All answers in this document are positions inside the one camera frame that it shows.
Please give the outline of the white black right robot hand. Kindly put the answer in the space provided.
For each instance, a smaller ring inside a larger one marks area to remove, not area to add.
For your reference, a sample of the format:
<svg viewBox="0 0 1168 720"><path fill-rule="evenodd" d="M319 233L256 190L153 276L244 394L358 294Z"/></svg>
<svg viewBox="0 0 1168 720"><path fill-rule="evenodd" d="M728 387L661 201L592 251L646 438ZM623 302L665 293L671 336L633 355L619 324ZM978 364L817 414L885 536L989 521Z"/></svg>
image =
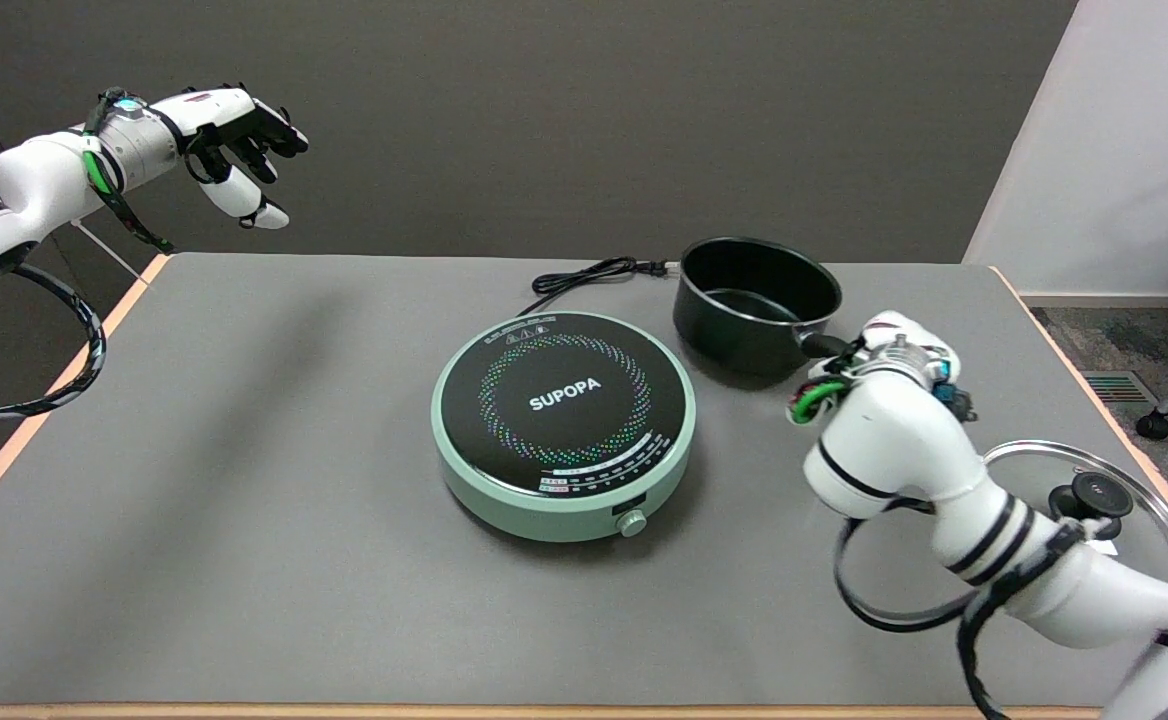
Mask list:
<svg viewBox="0 0 1168 720"><path fill-rule="evenodd" d="M926 392L939 385L955 385L962 374L962 360L955 349L898 311L887 310L872 316L860 328L857 349L843 366L834 360L818 360L807 372L809 381L832 375L853 381L869 374L895 372Z"/></svg>

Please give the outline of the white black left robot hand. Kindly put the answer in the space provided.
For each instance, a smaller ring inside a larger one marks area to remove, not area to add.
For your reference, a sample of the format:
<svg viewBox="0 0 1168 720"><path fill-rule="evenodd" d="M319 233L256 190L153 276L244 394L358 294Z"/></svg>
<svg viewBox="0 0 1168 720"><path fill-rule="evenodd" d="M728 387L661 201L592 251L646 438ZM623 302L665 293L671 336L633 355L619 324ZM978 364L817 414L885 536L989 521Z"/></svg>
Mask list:
<svg viewBox="0 0 1168 720"><path fill-rule="evenodd" d="M272 155L296 158L310 150L308 136L286 110L270 108L245 86L223 85L190 88L154 102L150 111L168 124L187 173L228 217L244 229L287 227L288 213L260 188L278 181Z"/></svg>

